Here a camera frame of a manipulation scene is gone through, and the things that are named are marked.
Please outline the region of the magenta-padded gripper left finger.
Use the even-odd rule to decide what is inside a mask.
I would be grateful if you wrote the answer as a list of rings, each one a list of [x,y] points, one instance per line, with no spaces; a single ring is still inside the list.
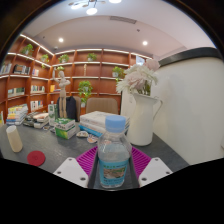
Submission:
[[[97,171],[97,147],[93,147],[77,158],[68,157],[54,172],[78,186],[92,189]]]

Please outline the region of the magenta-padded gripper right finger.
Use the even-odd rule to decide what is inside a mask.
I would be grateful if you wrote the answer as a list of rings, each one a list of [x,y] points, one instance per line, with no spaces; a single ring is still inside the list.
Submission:
[[[170,174],[172,171],[159,157],[151,158],[132,148],[125,185],[128,189],[140,188]]]

